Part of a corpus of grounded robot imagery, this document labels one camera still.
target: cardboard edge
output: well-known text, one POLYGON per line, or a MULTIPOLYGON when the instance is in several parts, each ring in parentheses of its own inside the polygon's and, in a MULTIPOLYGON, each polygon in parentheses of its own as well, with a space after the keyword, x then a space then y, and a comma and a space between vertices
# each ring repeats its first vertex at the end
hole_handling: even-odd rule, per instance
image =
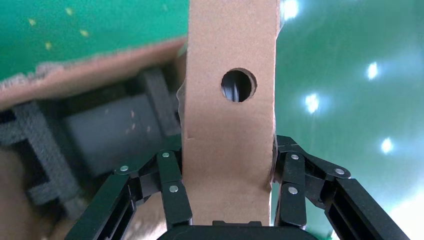
POLYGON ((77 61, 41 79, 12 84, 0 90, 0 111, 35 99, 64 98, 84 93, 135 76, 140 69, 175 59, 186 42, 186 37, 179 37, 77 61))

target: yellow speck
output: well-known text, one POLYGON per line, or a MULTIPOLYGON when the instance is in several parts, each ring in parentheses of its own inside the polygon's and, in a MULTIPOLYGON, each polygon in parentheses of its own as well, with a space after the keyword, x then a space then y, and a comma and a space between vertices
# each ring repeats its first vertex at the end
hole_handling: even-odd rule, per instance
POLYGON ((37 24, 37 22, 32 18, 28 18, 28 22, 29 22, 29 25, 31 25, 31 26, 34 26, 34 25, 37 24))
POLYGON ((79 33, 83 36, 83 37, 88 37, 89 36, 89 32, 83 29, 79 30, 79 33))
POLYGON ((66 14, 68 14, 69 16, 72 16, 74 14, 74 11, 70 7, 65 8, 65 11, 66 11, 66 14))
POLYGON ((45 43, 45 49, 46 50, 50 50, 52 48, 52 43, 51 42, 49 42, 49 41, 47 41, 46 43, 45 43))

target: black plastic part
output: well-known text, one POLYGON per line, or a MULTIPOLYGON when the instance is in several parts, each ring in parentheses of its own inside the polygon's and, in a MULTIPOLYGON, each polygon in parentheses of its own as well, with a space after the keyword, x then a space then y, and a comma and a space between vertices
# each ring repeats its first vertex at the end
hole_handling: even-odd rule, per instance
POLYGON ((163 209, 168 230, 192 223, 192 209, 183 185, 178 161, 173 151, 163 150, 156 155, 159 167, 163 209))
POLYGON ((181 180, 162 183, 162 202, 168 230, 176 226, 192 224, 192 209, 181 180), (178 191, 171 192, 171 186, 177 187, 178 191))
POLYGON ((192 211, 181 175, 181 151, 163 150, 126 175, 116 170, 110 176, 66 239, 120 239, 136 209, 144 202, 145 187, 139 178, 160 184, 167 232, 159 239, 172 240, 316 240, 302 230, 306 224, 305 196, 322 203, 325 215, 342 240, 408 240, 408 237, 355 179, 333 176, 330 168, 340 168, 305 153, 290 138, 280 146, 276 166, 281 188, 277 227, 260 222, 225 223, 213 226, 192 225, 192 211), (152 176, 158 171, 159 180, 152 176))
POLYGON ((356 179, 336 179, 325 215, 341 240, 409 240, 356 179))
POLYGON ((110 175, 65 239, 121 239, 136 210, 129 179, 110 175))
POLYGON ((212 226, 245 226, 245 227, 261 227, 262 222, 261 221, 250 221, 248 223, 226 223, 225 221, 212 221, 212 226))
MULTIPOLYGON (((13 113, 21 131, 26 136, 36 155, 34 161, 39 161, 45 171, 50 187, 44 188, 49 199, 59 198, 66 213, 76 219, 86 205, 77 200, 82 188, 78 177, 83 179, 84 167, 72 165, 78 158, 72 144, 69 143, 66 133, 61 128, 59 118, 55 114, 55 105, 48 102, 30 102, 15 106, 13 113)), ((41 194, 33 194, 35 203, 45 203, 41 194)))
POLYGON ((280 198, 277 206, 278 226, 306 225, 305 159, 303 155, 289 151, 280 154, 277 164, 282 165, 280 198))
POLYGON ((317 240, 310 233, 291 226, 179 226, 160 240, 317 240))
POLYGON ((278 226, 296 226, 306 225, 306 204, 305 204, 305 186, 285 183, 280 189, 279 200, 279 219, 278 226), (295 194, 290 193, 289 188, 296 189, 295 194))

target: cardboard box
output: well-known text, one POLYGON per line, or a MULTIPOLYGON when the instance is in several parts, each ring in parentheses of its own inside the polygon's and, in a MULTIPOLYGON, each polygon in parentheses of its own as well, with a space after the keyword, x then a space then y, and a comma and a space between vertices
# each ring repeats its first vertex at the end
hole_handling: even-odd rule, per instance
MULTIPOLYGON (((77 61, 37 79, 7 86, 3 83, 0 111, 34 99, 84 93, 135 76, 140 69, 174 62, 181 81, 187 70, 183 179, 194 224, 211 225, 213 220, 222 220, 269 225, 279 5, 279 0, 192 1, 187 67, 185 55, 179 54, 185 38, 77 61), (248 76, 251 91, 244 102, 231 102, 223 94, 222 79, 228 71, 248 76)), ((32 223, 38 219, 23 193, 18 195, 20 200, 2 200, 0 206, 10 209, 0 219, 0 235, 8 239, 28 239, 29 235, 22 233, 34 231, 32 223), (18 220, 31 224, 15 230, 18 220)), ((160 200, 160 196, 153 196, 148 205, 137 209, 129 239, 157 237, 165 231, 160 200)), ((64 226, 53 233, 56 237, 52 239, 63 238, 71 224, 64 226)))
MULTIPOLYGON (((56 67, 42 77, 20 77, 0 83, 0 112, 31 100, 61 99, 82 94, 124 81, 142 69, 169 63, 174 64, 182 83, 186 71, 186 42, 185 37, 171 39, 138 49, 75 61, 56 67)), ((3 166, 0 177, 0 236, 14 240, 39 240, 45 237, 46 232, 42 228, 51 230, 53 226, 48 224, 53 223, 43 222, 41 216, 33 211, 22 185, 25 173, 19 155, 9 148, 0 147, 0 162, 3 166)), ((73 221, 64 219, 49 239, 63 239, 72 225, 73 221)), ((162 199, 157 193, 145 205, 137 208, 127 236, 128 239, 156 239, 165 231, 162 199)))
POLYGON ((270 224, 279 6, 279 0, 190 2, 183 179, 195 225, 270 224), (243 78, 240 89, 229 89, 239 95, 230 97, 235 102, 226 99, 224 79, 243 78))

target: cardboard panel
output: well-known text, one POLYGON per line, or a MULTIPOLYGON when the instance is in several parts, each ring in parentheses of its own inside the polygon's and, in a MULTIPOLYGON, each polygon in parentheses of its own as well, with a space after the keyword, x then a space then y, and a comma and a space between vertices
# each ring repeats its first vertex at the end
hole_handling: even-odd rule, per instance
POLYGON ((279 2, 190 2, 183 177, 196 225, 269 225, 279 2), (257 83, 243 102, 222 91, 234 69, 257 83))

